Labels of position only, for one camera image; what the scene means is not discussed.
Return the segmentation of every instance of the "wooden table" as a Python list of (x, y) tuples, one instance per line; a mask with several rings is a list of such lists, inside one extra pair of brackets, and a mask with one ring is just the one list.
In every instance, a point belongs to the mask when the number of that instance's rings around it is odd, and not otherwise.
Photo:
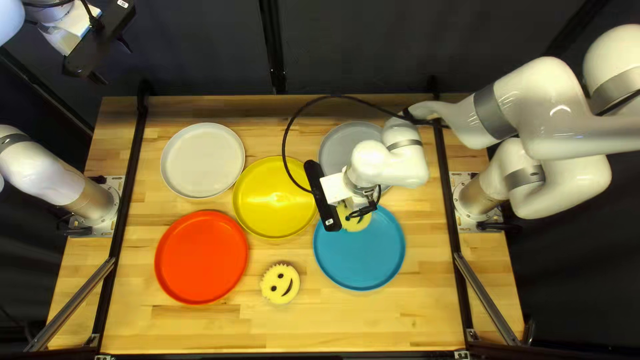
[[(463, 95), (444, 96), (459, 101)], [(397, 111), (430, 95), (362, 95)], [(217, 122), (242, 139), (245, 166), (280, 154), (287, 117), (314, 96), (153, 97), (140, 154), (131, 210), (108, 314), (102, 351), (110, 354), (201, 352), (343, 352), (452, 350), (464, 347), (453, 276), (433, 130), (421, 127), (431, 179), (418, 189), (393, 187), (380, 203), (403, 228), (407, 250), (398, 276), (367, 293), (343, 290), (320, 271), (312, 251), (316, 222), (293, 241), (269, 245), (247, 234), (250, 262), (244, 277), (223, 300), (206, 306), (179, 304), (160, 289), (153, 269), (156, 245), (181, 216), (215, 209), (232, 217), (233, 188), (205, 200), (174, 194), (163, 183), (159, 161), (164, 145), (180, 129)], [(125, 174), (131, 148), (135, 98), (103, 99), (86, 172)], [(375, 124), (386, 116), (344, 100), (320, 103), (291, 129), (287, 155), (317, 159), (322, 137), (347, 120)], [(486, 152), (473, 151), (446, 131), (451, 171), (479, 171)], [(463, 234), (463, 253), (517, 335), (524, 327), (503, 234)], [(69, 239), (49, 318), (105, 260), (109, 239)], [(291, 262), (301, 275), (298, 296), (274, 306), (260, 294), (261, 275), (275, 261)], [(78, 346), (91, 332), (99, 296), (96, 290), (50, 343)], [(491, 321), (470, 290), (474, 327), (480, 337), (497, 340)]]

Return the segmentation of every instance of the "yellow sponge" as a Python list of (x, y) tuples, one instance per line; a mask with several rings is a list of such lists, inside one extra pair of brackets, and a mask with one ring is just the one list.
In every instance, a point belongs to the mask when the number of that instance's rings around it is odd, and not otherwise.
[(262, 276), (262, 296), (274, 304), (286, 304), (300, 290), (300, 276), (291, 265), (275, 264)]
[(340, 221), (342, 222), (342, 228), (346, 231), (350, 231), (355, 233), (357, 231), (364, 230), (369, 223), (371, 222), (371, 214), (366, 214), (363, 217), (350, 218), (346, 220), (347, 215), (349, 215), (349, 208), (347, 208), (347, 204), (342, 203), (336, 206), (338, 209), (338, 216), (340, 217)]

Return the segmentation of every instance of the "gray plate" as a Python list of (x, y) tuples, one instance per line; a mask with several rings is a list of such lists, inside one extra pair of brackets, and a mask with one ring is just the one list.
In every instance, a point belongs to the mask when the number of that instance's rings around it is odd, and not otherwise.
[[(349, 165), (353, 148), (364, 140), (382, 142), (382, 127), (364, 121), (351, 121), (333, 128), (324, 136), (318, 162), (326, 176), (337, 174)], [(383, 185), (382, 192), (391, 186)]]

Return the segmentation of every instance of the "blue plate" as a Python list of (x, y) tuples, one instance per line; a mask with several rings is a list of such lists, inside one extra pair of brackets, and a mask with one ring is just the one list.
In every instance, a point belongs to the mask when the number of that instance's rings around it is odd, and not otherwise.
[(314, 255), (320, 269), (348, 290), (369, 291), (391, 281), (404, 261), (404, 234), (389, 210), (378, 206), (364, 230), (328, 233), (320, 222)]

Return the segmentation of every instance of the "metal base plate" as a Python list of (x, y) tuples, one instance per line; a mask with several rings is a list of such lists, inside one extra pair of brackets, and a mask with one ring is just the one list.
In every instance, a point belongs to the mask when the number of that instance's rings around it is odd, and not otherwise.
[[(122, 195), (124, 186), (124, 176), (105, 176), (106, 183), (100, 184), (103, 188), (109, 190), (114, 199), (113, 209), (100, 220), (92, 220), (92, 233), (89, 235), (70, 235), (70, 238), (110, 238), (113, 236), (113, 229), (116, 226), (118, 217), (118, 203)], [(73, 215), (69, 219), (69, 229), (82, 229), (86, 227), (88, 221), (78, 215)]]
[[(476, 176), (477, 172), (449, 172), (449, 180), (451, 182), (451, 196), (456, 193), (456, 187), (458, 187), (458, 191), (460, 187), (458, 186), (465, 181), (471, 180), (474, 176)], [(492, 210), (488, 217), (486, 218), (486, 222), (502, 222), (502, 209), (500, 206)], [(477, 221), (461, 215), (458, 209), (456, 209), (456, 223), (458, 226), (458, 232), (463, 233), (501, 233), (501, 230), (484, 230), (480, 231), (476, 228)]]

